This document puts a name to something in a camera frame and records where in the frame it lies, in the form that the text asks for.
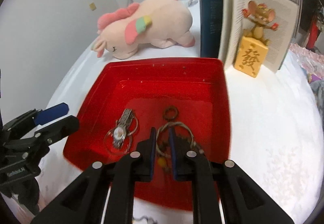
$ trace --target chinese character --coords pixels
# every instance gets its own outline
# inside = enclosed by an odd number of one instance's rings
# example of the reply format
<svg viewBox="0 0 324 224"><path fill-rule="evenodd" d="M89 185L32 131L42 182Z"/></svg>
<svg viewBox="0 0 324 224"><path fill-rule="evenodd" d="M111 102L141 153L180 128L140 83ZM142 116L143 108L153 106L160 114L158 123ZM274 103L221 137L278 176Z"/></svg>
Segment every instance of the chinese character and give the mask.
<svg viewBox="0 0 324 224"><path fill-rule="evenodd" d="M242 60L242 64L251 67L252 70L254 71L253 64L255 62L260 62L259 59L258 59L258 56L260 56L258 51L257 50L253 51L250 48L247 51L245 51L245 55L242 56L242 57L244 57L244 59Z"/></svg>

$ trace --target mouse figurine's head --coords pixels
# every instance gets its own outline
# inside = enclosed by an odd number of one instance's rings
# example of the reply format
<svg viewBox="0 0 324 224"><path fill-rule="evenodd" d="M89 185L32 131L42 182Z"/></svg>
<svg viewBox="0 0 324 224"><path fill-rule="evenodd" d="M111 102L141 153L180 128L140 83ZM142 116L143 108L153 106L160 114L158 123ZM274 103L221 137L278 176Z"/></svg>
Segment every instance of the mouse figurine's head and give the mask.
<svg viewBox="0 0 324 224"><path fill-rule="evenodd" d="M269 9L264 3L256 4L255 1L249 1L248 10L244 9L244 17L252 15L255 21L261 25L266 26L274 20L276 12L274 9Z"/></svg>

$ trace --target watch face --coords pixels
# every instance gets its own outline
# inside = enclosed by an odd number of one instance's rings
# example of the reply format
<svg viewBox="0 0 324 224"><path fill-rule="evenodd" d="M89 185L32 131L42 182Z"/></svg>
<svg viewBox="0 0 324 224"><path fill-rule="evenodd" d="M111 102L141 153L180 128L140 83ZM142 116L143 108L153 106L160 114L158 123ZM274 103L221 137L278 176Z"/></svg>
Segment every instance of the watch face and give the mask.
<svg viewBox="0 0 324 224"><path fill-rule="evenodd" d="M126 131L122 127L117 127L114 130L113 137L115 140L120 141L124 138Z"/></svg>

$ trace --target book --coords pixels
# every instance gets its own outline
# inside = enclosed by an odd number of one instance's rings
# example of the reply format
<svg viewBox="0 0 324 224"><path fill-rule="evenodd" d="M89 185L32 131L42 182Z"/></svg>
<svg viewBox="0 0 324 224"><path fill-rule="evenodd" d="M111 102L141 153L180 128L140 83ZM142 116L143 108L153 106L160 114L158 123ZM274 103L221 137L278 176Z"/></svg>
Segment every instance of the book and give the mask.
<svg viewBox="0 0 324 224"><path fill-rule="evenodd" d="M200 56L219 58L224 69L233 65L244 29L254 24L245 19L242 9L251 0L200 0ZM264 65L276 72L286 56L289 43L298 21L298 5L290 0L254 0L275 9L278 23L276 32L265 29L265 37L271 40Z"/></svg>

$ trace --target pink mane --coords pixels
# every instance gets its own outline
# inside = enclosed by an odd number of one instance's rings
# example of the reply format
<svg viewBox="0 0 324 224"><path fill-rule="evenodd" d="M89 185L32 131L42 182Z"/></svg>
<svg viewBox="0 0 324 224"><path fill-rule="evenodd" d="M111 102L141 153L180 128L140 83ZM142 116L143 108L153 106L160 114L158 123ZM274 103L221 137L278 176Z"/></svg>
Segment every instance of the pink mane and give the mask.
<svg viewBox="0 0 324 224"><path fill-rule="evenodd" d="M101 32L106 28L106 26L110 25L112 22L130 17L132 14L135 13L139 6L139 3L132 3L127 8L120 8L113 13L108 13L100 16L97 22L98 30Z"/></svg>

